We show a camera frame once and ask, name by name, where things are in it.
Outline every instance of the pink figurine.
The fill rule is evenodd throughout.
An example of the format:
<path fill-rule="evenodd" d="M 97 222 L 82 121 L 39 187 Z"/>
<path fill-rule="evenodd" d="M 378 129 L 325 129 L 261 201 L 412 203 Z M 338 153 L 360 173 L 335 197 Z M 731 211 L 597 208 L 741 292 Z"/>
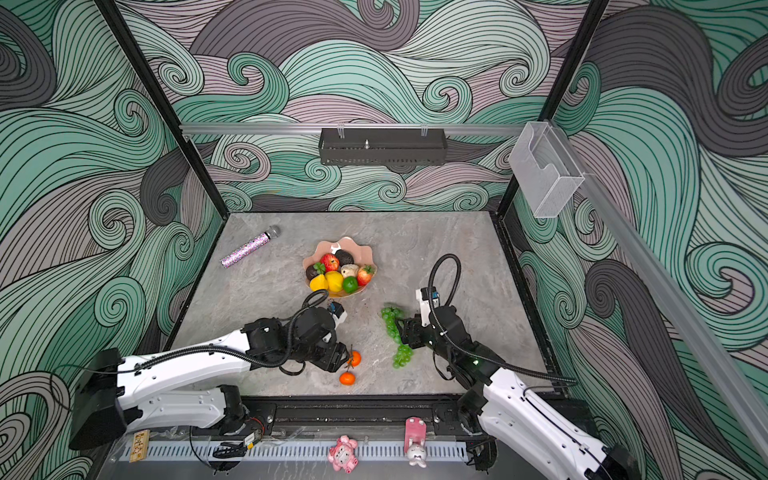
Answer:
<path fill-rule="evenodd" d="M 346 435 L 336 440 L 336 446 L 331 447 L 328 453 L 328 461 L 333 464 L 333 469 L 338 472 L 344 468 L 344 472 L 352 473 L 357 466 L 356 448 L 357 440 L 352 440 Z"/>
<path fill-rule="evenodd" d="M 406 458 L 410 465 L 426 468 L 427 450 L 424 443 L 427 439 L 427 425 L 419 417 L 406 420 Z"/>

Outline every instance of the lime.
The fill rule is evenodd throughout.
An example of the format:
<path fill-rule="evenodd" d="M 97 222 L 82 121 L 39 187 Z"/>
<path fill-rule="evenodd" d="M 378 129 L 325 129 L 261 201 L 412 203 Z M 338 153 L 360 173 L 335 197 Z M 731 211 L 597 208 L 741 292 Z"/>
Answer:
<path fill-rule="evenodd" d="M 347 293 L 355 293 L 357 291 L 357 279 L 354 276 L 348 276 L 344 279 L 342 286 Z"/>

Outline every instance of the yellow lemon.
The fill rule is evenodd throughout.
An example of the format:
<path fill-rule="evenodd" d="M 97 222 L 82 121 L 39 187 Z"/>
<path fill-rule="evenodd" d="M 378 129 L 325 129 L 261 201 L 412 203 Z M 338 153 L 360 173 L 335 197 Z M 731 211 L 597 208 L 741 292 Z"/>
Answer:
<path fill-rule="evenodd" d="M 328 280 L 325 275 L 318 275 L 310 282 L 310 288 L 313 292 L 328 288 Z"/>
<path fill-rule="evenodd" d="M 326 280 L 328 280 L 328 290 L 336 293 L 341 291 L 341 284 L 344 281 L 344 276 L 339 272 L 326 273 Z"/>

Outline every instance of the green grapes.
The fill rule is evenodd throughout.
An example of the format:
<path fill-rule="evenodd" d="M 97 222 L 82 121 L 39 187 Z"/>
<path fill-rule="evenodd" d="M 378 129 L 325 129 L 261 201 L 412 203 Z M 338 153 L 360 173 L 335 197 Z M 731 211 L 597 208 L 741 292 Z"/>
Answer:
<path fill-rule="evenodd" d="M 399 369 L 403 366 L 406 366 L 408 362 L 411 361 L 411 357 L 413 356 L 413 349 L 407 345 L 402 344 L 402 341 L 400 340 L 400 333 L 397 331 L 397 325 L 395 324 L 395 321 L 402 319 L 405 314 L 399 308 L 386 307 L 382 308 L 381 316 L 384 319 L 384 323 L 386 325 L 387 335 L 392 337 L 392 339 L 395 340 L 395 343 L 398 345 L 397 352 L 392 357 L 392 367 Z"/>

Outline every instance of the wall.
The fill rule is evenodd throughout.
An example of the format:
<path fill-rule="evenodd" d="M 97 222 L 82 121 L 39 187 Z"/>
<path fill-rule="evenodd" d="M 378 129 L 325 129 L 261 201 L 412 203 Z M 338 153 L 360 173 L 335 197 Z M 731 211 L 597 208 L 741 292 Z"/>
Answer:
<path fill-rule="evenodd" d="M 612 8 L 642 3 L 625 0 Z M 183 123 L 535 120 L 584 0 L 120 0 Z M 326 167 L 318 138 L 199 136 L 231 210 L 495 210 L 515 139 L 449 165 Z"/>
<path fill-rule="evenodd" d="M 0 5 L 0 476 L 83 478 L 48 372 L 161 348 L 221 219 L 92 0 Z"/>
<path fill-rule="evenodd" d="M 768 399 L 768 4 L 614 13 L 555 121 Z M 564 372 L 645 478 L 768 478 L 707 375 L 581 192 L 511 232 Z"/>

